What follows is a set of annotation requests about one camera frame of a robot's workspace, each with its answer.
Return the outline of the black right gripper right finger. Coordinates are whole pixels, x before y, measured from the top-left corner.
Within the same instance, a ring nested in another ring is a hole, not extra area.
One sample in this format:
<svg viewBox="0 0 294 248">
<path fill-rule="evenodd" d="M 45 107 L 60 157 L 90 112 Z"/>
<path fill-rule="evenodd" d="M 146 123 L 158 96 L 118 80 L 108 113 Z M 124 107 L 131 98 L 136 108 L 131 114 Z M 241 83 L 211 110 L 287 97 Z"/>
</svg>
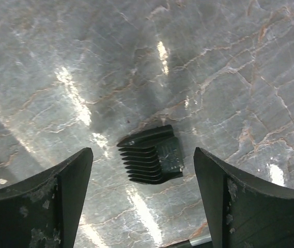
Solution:
<svg viewBox="0 0 294 248">
<path fill-rule="evenodd" d="M 294 189 L 196 148 L 194 168 L 213 247 L 294 247 Z"/>
</svg>

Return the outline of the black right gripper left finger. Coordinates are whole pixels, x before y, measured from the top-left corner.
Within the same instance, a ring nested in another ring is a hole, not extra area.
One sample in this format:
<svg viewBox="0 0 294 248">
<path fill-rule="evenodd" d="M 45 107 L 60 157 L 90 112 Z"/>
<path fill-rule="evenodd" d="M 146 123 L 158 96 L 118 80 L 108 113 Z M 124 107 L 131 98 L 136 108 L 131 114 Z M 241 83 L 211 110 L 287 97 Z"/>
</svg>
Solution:
<svg viewBox="0 0 294 248">
<path fill-rule="evenodd" d="M 73 247 L 89 184 L 91 148 L 0 189 L 0 247 Z"/>
</svg>

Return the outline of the black comb attachment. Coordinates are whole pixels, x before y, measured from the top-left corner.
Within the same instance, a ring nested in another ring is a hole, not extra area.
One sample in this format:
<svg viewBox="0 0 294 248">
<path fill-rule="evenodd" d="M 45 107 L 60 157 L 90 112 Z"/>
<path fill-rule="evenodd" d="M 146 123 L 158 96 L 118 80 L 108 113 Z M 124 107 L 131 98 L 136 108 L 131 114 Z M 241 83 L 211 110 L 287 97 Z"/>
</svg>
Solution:
<svg viewBox="0 0 294 248">
<path fill-rule="evenodd" d="M 183 176 L 180 142 L 171 125 L 127 136 L 117 147 L 132 182 L 157 185 Z"/>
</svg>

